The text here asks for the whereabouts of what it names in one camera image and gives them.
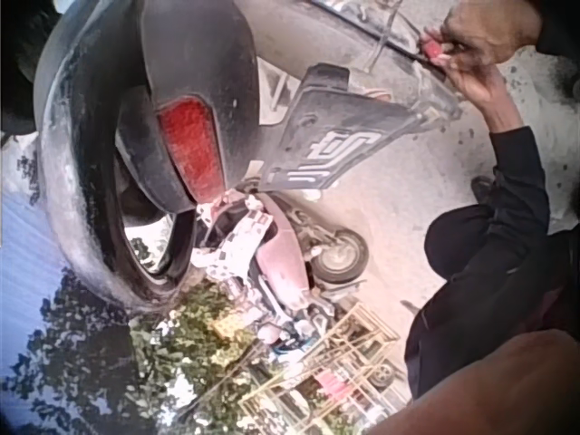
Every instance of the man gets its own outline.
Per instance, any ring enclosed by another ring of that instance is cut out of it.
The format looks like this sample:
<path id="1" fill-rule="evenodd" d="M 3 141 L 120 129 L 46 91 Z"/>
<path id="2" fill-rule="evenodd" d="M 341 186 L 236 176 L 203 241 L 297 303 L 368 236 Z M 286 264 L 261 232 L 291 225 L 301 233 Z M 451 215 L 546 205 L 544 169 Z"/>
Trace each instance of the man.
<path id="1" fill-rule="evenodd" d="M 493 65 L 529 44 L 578 55 L 574 13 L 550 4 L 462 2 L 424 41 L 456 44 L 433 62 L 481 111 L 498 165 L 492 186 L 475 183 L 479 204 L 428 231 L 427 257 L 448 282 L 411 326 L 405 359 L 415 402 L 376 434 L 580 433 L 580 226 L 546 235 L 536 141 Z M 553 370 L 542 370 L 549 362 Z"/>

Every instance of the motorcycle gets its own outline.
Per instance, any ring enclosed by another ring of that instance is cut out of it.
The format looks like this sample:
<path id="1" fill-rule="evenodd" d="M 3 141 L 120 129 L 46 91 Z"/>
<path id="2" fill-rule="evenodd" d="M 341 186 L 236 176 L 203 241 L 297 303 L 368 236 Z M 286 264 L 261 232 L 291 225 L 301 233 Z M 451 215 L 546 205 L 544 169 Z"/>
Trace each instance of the motorcycle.
<path id="1" fill-rule="evenodd" d="M 263 162 L 259 192 L 326 189 L 402 135 L 457 119 L 399 4 L 74 2 L 36 67 L 34 124 L 48 216 L 77 276 L 129 311 L 159 310 L 199 247 L 198 204 L 251 161 Z M 275 125 L 259 124 L 258 56 L 300 80 Z M 124 228 L 163 215 L 171 236 L 148 270 Z"/>
<path id="2" fill-rule="evenodd" d="M 207 231 L 191 261 L 235 307 L 214 329 L 233 336 L 248 328 L 282 356 L 334 325 L 335 304 L 358 289 L 369 251 L 353 231 L 331 231 L 279 194 L 253 190 L 232 189 L 198 206 Z"/>

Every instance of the shoe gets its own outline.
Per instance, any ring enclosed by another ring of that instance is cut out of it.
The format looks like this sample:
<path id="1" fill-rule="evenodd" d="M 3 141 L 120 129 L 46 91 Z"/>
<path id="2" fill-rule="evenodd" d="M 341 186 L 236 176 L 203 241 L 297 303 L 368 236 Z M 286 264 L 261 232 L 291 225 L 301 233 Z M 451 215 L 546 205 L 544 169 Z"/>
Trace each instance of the shoe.
<path id="1" fill-rule="evenodd" d="M 492 187 L 493 180 L 490 177 L 479 175 L 471 181 L 471 191 L 478 204 L 488 203 Z"/>

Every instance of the red reflector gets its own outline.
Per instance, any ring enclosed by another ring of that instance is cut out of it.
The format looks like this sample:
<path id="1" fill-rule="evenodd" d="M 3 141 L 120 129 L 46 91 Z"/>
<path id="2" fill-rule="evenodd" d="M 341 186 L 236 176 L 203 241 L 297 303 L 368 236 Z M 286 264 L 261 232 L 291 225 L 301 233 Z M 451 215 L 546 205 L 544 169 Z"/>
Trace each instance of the red reflector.
<path id="1" fill-rule="evenodd" d="M 216 133 L 208 107 L 195 98 L 185 98 L 163 108 L 159 122 L 173 162 L 193 198 L 206 203 L 224 193 Z"/>

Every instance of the tail light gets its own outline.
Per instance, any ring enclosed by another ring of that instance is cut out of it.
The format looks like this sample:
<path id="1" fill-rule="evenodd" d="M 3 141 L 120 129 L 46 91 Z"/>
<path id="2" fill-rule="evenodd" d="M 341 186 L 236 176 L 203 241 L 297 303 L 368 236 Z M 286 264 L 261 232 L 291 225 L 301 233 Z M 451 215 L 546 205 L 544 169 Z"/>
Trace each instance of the tail light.
<path id="1" fill-rule="evenodd" d="M 187 97 L 165 106 L 158 116 L 169 153 L 193 198 L 206 203 L 224 193 L 221 159 L 208 106 Z"/>

